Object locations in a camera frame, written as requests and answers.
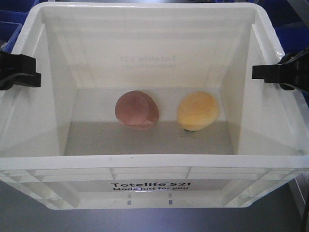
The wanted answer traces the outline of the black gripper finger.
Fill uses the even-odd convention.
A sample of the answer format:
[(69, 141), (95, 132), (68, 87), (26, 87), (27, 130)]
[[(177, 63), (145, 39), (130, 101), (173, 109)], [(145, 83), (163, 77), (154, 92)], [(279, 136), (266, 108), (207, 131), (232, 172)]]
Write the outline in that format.
[(36, 59), (19, 54), (0, 52), (0, 73), (1, 74), (35, 74)]
[(0, 89), (9, 90), (14, 85), (26, 87), (41, 87), (41, 74), (14, 73), (8, 76), (0, 77)]
[(277, 79), (271, 79), (271, 78), (265, 78), (264, 79), (265, 83), (274, 83), (274, 84), (279, 84), (280, 88), (286, 91), (292, 91), (295, 90), (295, 87), (290, 86), (288, 84), (282, 83)]
[(255, 65), (252, 69), (252, 79), (260, 80), (290, 80), (296, 70), (295, 60), (281, 59), (272, 65)]

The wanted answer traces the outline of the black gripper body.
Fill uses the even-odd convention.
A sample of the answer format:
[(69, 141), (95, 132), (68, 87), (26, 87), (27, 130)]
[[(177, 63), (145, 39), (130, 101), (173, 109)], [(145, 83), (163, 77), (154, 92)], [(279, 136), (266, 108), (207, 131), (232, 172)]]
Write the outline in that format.
[(309, 48), (302, 50), (299, 53), (286, 54), (282, 59), (295, 60), (296, 70), (292, 79), (279, 80), (282, 83), (295, 87), (302, 92), (309, 91)]

